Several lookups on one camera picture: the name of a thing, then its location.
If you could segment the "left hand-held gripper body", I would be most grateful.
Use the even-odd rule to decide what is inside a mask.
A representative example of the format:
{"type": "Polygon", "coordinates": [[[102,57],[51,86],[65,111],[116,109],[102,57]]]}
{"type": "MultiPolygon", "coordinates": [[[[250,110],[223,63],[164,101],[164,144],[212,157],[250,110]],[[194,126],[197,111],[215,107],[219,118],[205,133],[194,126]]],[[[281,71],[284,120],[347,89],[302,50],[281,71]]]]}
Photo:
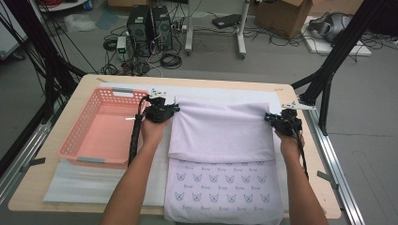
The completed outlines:
{"type": "Polygon", "coordinates": [[[165,104],[166,93],[157,91],[154,88],[151,89],[145,100],[150,103],[144,110],[145,118],[153,123],[162,123],[174,116],[172,112],[173,108],[169,108],[169,105],[165,104]]]}

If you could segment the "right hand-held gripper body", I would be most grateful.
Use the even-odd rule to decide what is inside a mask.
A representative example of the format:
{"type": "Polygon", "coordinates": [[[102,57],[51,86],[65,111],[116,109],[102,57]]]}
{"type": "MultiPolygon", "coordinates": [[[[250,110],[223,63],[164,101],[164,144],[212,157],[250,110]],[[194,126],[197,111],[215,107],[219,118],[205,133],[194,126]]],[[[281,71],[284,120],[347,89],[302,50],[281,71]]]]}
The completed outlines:
{"type": "Polygon", "coordinates": [[[315,106],[309,106],[293,101],[292,103],[283,104],[283,110],[277,114],[270,125],[286,136],[293,136],[302,131],[302,121],[298,118],[297,110],[311,111],[315,106]]]}

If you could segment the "lavender printed towel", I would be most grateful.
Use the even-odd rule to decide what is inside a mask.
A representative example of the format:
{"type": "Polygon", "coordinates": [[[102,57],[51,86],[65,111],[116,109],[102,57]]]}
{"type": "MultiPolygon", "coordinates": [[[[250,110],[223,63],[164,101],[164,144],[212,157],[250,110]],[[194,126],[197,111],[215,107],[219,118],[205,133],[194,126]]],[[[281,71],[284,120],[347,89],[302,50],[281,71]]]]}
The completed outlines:
{"type": "Polygon", "coordinates": [[[278,225],[283,201],[267,103],[179,98],[164,216],[183,223],[278,225]]]}

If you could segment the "pink plastic basket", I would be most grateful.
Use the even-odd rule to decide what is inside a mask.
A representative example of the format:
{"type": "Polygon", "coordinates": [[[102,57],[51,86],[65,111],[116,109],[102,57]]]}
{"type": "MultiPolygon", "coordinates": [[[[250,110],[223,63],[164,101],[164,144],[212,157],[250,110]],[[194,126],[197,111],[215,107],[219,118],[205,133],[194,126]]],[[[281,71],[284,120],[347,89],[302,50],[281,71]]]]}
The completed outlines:
{"type": "Polygon", "coordinates": [[[58,156],[74,165],[109,169],[126,169],[134,117],[146,90],[129,88],[95,88],[58,156]]]}

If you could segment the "person's left hand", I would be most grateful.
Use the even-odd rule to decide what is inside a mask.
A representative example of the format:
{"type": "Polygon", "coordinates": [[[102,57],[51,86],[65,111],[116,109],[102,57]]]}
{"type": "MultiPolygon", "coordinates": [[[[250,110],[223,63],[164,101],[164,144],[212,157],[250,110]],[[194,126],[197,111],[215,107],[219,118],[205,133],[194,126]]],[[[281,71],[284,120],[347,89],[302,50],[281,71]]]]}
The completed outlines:
{"type": "Polygon", "coordinates": [[[163,131],[169,124],[169,120],[162,123],[145,120],[142,124],[143,149],[156,150],[163,137],[163,131]]]}

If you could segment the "person's right hand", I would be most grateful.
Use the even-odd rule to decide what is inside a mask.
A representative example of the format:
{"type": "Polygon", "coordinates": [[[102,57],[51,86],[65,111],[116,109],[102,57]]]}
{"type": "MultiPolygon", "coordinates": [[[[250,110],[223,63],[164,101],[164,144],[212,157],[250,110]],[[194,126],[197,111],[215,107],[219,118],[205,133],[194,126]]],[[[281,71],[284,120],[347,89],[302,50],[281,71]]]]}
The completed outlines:
{"type": "Polygon", "coordinates": [[[281,140],[281,153],[284,160],[299,161],[300,151],[299,143],[294,137],[285,136],[279,131],[275,131],[281,140]]]}

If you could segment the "white grid mat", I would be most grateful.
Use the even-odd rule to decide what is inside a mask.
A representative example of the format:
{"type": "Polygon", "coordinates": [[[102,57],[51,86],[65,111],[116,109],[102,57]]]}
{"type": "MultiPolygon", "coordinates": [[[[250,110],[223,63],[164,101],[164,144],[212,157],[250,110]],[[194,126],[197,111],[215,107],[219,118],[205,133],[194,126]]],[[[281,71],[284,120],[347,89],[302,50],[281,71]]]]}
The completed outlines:
{"type": "MultiPolygon", "coordinates": [[[[112,88],[129,88],[129,89],[140,89],[150,91],[152,88],[155,90],[165,91],[166,102],[174,103],[174,100],[190,100],[195,103],[202,103],[206,106],[214,106],[214,104],[220,104],[227,107],[235,107],[239,112],[249,110],[249,106],[266,104],[265,111],[271,111],[272,113],[278,113],[281,111],[281,105],[278,100],[276,92],[269,91],[255,91],[255,90],[238,90],[238,89],[220,89],[220,88],[205,88],[205,87],[184,87],[184,86],[161,86],[161,85],[145,85],[145,84],[126,84],[126,83],[115,83],[103,82],[99,87],[112,87],[112,88]]],[[[267,172],[270,175],[260,176],[260,181],[251,179],[262,187],[266,187],[266,193],[275,195],[275,197],[281,197],[280,202],[283,204],[283,210],[288,210],[288,197],[287,197],[287,184],[286,184],[286,171],[283,168],[283,157],[281,153],[277,153],[276,148],[280,144],[277,141],[277,136],[273,133],[267,122],[263,123],[264,129],[267,134],[264,138],[266,142],[266,150],[270,159],[266,162],[276,161],[271,163],[271,172],[267,172]],[[271,181],[270,177],[277,174],[278,185],[276,180],[270,182],[271,186],[267,187],[267,181],[271,181]]],[[[170,145],[170,133],[171,128],[166,129],[166,133],[163,136],[161,144],[159,145],[159,152],[156,153],[153,170],[149,174],[146,193],[145,193],[145,206],[156,206],[163,207],[165,203],[165,195],[169,189],[171,191],[171,185],[168,182],[168,171],[169,171],[169,146],[170,145]]],[[[174,157],[173,159],[181,159],[183,157],[174,157]]]]}

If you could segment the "black computer tower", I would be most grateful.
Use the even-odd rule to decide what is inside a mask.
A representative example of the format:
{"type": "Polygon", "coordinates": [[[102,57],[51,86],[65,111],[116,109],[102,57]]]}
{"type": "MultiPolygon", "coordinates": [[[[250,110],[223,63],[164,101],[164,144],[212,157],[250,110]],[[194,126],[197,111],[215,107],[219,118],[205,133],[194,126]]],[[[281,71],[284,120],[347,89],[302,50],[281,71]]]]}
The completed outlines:
{"type": "Polygon", "coordinates": [[[134,54],[148,57],[150,55],[150,41],[154,37],[150,7],[148,5],[134,5],[130,11],[127,27],[134,54]]]}
{"type": "Polygon", "coordinates": [[[172,50],[171,20],[167,7],[154,6],[152,8],[152,16],[158,48],[162,51],[172,50]]]}

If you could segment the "white floor board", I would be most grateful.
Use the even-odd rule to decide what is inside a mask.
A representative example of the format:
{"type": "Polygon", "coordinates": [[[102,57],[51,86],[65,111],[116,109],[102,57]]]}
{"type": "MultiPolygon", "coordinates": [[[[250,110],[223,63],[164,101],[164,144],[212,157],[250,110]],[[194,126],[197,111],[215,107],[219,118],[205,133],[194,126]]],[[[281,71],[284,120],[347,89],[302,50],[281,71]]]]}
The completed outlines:
{"type": "MultiPolygon", "coordinates": [[[[332,47],[329,42],[323,39],[316,31],[309,31],[309,21],[312,20],[313,16],[308,16],[305,20],[304,25],[301,28],[302,37],[311,53],[319,53],[322,55],[329,55],[332,47]]],[[[361,42],[358,41],[356,46],[349,53],[350,56],[367,56],[371,55],[371,51],[361,42]]]]}

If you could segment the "grey foam sheet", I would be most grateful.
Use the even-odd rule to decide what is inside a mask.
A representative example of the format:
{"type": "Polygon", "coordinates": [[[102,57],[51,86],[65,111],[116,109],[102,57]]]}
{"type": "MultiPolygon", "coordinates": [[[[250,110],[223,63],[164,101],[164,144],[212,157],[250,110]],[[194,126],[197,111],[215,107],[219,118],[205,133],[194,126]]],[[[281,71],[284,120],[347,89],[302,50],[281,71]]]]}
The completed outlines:
{"type": "Polygon", "coordinates": [[[61,159],[43,197],[48,203],[107,203],[124,170],[74,165],[61,159]]]}

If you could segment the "grey rounded device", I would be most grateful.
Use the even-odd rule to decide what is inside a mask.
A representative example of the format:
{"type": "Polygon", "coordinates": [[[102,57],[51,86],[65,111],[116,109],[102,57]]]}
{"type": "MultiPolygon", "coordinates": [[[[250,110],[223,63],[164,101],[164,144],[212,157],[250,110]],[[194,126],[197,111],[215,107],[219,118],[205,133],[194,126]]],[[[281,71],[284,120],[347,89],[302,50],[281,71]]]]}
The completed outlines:
{"type": "Polygon", "coordinates": [[[349,25],[351,18],[342,12],[326,12],[309,21],[308,30],[315,31],[328,42],[333,42],[349,25]]]}

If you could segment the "teal plastic sheet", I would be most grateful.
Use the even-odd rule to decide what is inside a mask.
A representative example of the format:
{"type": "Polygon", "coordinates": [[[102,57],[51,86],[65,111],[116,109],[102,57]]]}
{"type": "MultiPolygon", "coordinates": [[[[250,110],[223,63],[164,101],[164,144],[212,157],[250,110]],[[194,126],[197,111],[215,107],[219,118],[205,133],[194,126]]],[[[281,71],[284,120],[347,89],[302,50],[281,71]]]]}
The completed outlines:
{"type": "Polygon", "coordinates": [[[106,9],[102,12],[96,22],[96,26],[101,30],[108,30],[118,21],[118,17],[110,10],[106,9]]]}

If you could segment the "clear plastic bag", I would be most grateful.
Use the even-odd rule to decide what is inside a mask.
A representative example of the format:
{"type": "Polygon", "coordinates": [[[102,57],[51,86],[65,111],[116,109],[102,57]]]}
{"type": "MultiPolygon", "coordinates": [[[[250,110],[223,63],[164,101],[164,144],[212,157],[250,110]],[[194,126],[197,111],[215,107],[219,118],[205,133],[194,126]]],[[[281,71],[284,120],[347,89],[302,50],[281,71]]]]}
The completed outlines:
{"type": "Polygon", "coordinates": [[[96,24],[85,14],[71,14],[64,18],[69,33],[88,32],[96,28],[96,24]]]}

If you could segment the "white round table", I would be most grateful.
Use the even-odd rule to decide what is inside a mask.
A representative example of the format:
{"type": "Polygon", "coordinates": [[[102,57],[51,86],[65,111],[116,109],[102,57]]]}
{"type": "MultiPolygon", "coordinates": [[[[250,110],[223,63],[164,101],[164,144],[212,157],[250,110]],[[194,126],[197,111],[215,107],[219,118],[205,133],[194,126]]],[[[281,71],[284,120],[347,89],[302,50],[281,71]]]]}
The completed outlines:
{"type": "Polygon", "coordinates": [[[87,0],[36,0],[38,8],[44,11],[59,11],[81,6],[87,0]]]}

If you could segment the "black metal frame stand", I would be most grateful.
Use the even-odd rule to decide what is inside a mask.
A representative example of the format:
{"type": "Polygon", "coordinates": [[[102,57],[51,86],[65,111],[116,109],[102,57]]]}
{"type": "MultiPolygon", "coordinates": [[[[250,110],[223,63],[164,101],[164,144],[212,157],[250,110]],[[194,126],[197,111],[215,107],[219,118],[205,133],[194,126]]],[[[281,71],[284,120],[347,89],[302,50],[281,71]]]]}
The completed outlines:
{"type": "Polygon", "coordinates": [[[17,40],[32,62],[37,75],[45,81],[42,89],[45,101],[41,109],[43,119],[48,121],[54,114],[54,104],[58,98],[70,98],[77,88],[78,82],[73,75],[82,78],[86,75],[86,72],[75,67],[61,56],[39,21],[29,0],[0,0],[0,7],[2,6],[8,7],[36,50],[32,52],[11,22],[3,18],[0,13],[0,23],[17,40]]]}
{"type": "Polygon", "coordinates": [[[388,1],[363,0],[350,24],[343,31],[322,66],[313,74],[291,84],[294,89],[308,84],[306,91],[299,95],[300,103],[314,106],[318,96],[322,95],[318,125],[324,135],[328,135],[327,118],[333,77],[388,1]]]}

